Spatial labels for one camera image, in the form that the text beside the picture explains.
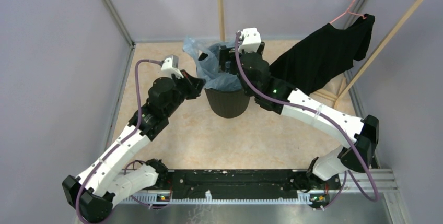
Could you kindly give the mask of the blue plastic trash bag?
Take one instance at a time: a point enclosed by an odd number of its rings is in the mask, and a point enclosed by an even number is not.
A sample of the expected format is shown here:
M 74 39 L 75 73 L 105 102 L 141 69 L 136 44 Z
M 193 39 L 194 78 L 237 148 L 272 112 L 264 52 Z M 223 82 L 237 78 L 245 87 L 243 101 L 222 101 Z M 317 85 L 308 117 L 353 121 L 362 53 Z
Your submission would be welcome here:
M 206 80 L 205 89 L 215 89 L 231 92 L 241 89 L 241 83 L 236 75 L 219 71 L 219 50 L 222 46 L 235 46 L 231 42 L 218 42 L 208 45 L 190 36 L 184 38 L 183 51 L 193 58 L 196 65 L 197 77 Z

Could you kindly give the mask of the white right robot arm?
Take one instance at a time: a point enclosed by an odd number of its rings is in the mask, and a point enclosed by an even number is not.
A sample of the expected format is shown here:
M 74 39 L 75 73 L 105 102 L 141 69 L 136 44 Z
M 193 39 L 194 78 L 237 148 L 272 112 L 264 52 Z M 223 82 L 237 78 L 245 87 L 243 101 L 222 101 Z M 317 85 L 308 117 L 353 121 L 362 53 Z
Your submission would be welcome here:
M 264 44 L 252 49 L 239 46 L 221 46 L 218 51 L 219 69 L 236 75 L 242 92 L 253 97 L 263 109 L 311 124 L 332 136 L 340 147 L 316 157 L 306 174 L 312 188 L 321 188 L 327 180 L 342 172 L 361 173 L 369 180 L 369 171 L 379 141 L 379 120 L 342 113 L 306 95 L 289 83 L 271 76 L 269 64 L 260 53 Z

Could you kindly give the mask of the black trash bin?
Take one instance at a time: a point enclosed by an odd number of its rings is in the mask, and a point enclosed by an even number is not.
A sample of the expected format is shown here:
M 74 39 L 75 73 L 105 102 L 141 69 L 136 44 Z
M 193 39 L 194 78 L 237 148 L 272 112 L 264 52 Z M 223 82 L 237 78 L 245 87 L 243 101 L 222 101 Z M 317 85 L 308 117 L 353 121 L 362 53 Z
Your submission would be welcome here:
M 209 106 L 212 111 L 223 118 L 231 119 L 240 116 L 249 105 L 250 98 L 242 90 L 223 92 L 215 89 L 205 89 Z

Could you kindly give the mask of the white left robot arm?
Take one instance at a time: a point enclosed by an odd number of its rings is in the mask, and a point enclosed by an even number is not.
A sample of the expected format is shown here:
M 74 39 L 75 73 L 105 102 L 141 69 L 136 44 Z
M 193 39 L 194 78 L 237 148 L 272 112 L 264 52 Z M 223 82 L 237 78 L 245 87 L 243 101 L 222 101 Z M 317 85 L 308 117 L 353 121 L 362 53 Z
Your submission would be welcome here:
M 130 118 L 114 143 L 85 171 L 69 175 L 62 183 L 68 203 L 84 223 L 100 223 L 114 207 L 134 193 L 167 184 L 167 167 L 152 159 L 135 171 L 121 175 L 121 169 L 135 154 L 154 140 L 169 124 L 169 118 L 185 101 L 201 95 L 205 80 L 181 70 L 181 77 L 157 78 L 146 103 Z

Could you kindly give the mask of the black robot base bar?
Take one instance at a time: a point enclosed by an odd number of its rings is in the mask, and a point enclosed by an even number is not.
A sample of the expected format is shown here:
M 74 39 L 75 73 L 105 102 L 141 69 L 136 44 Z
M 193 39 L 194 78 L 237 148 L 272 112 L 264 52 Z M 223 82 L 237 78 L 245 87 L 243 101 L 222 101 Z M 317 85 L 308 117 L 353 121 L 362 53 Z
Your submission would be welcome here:
M 305 170 L 170 170 L 147 188 L 172 193 L 172 199 L 277 200 L 297 199 L 302 193 L 341 187 L 337 175 L 325 182 L 309 181 Z

